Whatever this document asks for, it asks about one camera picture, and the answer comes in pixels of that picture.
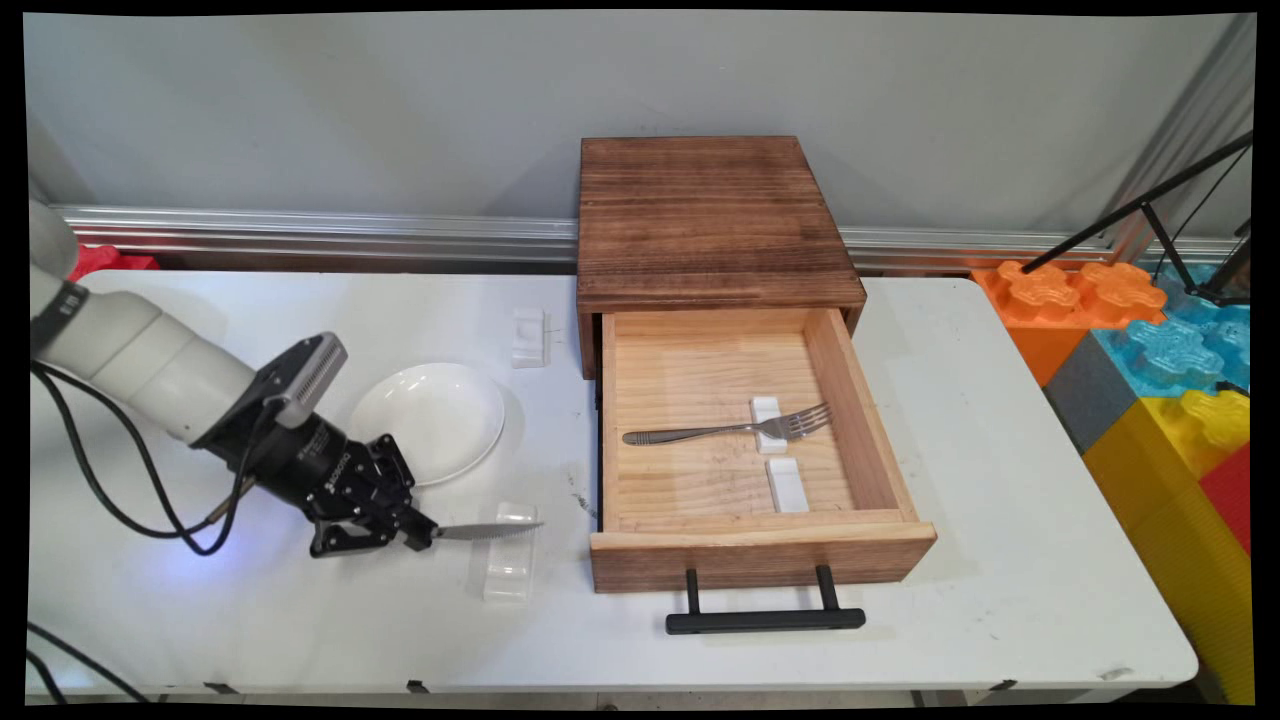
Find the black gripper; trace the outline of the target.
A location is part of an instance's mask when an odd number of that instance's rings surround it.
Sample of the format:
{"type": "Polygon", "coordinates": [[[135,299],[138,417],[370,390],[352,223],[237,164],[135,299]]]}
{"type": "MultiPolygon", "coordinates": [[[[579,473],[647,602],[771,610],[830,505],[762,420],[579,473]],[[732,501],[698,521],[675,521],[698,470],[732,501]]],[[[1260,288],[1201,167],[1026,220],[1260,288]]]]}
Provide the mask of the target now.
{"type": "Polygon", "coordinates": [[[433,547],[439,525],[413,506],[416,480],[392,434],[361,443],[315,413],[287,428],[276,421],[280,410],[280,401],[233,409],[198,447],[300,509],[314,527],[312,559],[372,552],[396,538],[415,552],[433,547]],[[369,484],[364,511],[337,487],[358,465],[369,484]]]}

